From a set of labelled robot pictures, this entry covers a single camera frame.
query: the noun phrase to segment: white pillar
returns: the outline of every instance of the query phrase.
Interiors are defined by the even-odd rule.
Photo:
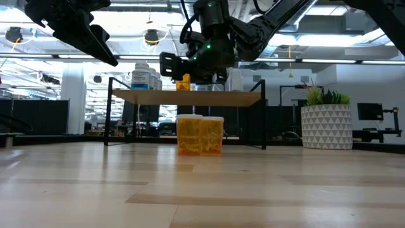
[[[70,100],[68,134],[84,133],[86,77],[83,63],[65,63],[61,99]]]

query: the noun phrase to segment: white bottle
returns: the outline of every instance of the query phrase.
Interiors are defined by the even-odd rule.
[[[140,61],[135,64],[135,70],[132,72],[131,89],[149,90],[149,81],[151,72],[146,61]]]
[[[225,88],[226,91],[243,91],[242,72],[239,69],[230,69]]]
[[[158,76],[158,79],[157,79],[157,82],[158,82],[158,90],[162,90],[162,88],[163,88],[163,83],[162,83],[162,80],[160,79],[160,73],[158,73],[157,76]]]
[[[149,78],[149,90],[156,90],[155,82],[157,81],[156,77],[156,70],[150,68],[149,71],[151,72],[151,77]]]

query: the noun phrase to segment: computer monitor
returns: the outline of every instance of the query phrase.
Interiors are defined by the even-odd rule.
[[[359,120],[384,120],[382,104],[358,103]]]

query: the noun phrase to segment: floor plank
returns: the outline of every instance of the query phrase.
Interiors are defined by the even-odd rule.
[[[405,227],[405,156],[99,142],[0,149],[2,227]]]

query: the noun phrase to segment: label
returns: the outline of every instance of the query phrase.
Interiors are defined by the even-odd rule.
[[[149,78],[149,90],[155,90],[154,81],[155,81],[155,77],[153,77],[151,75]]]
[[[150,75],[148,72],[132,72],[131,89],[148,90]]]
[[[157,77],[154,78],[154,90],[159,90],[159,81]]]

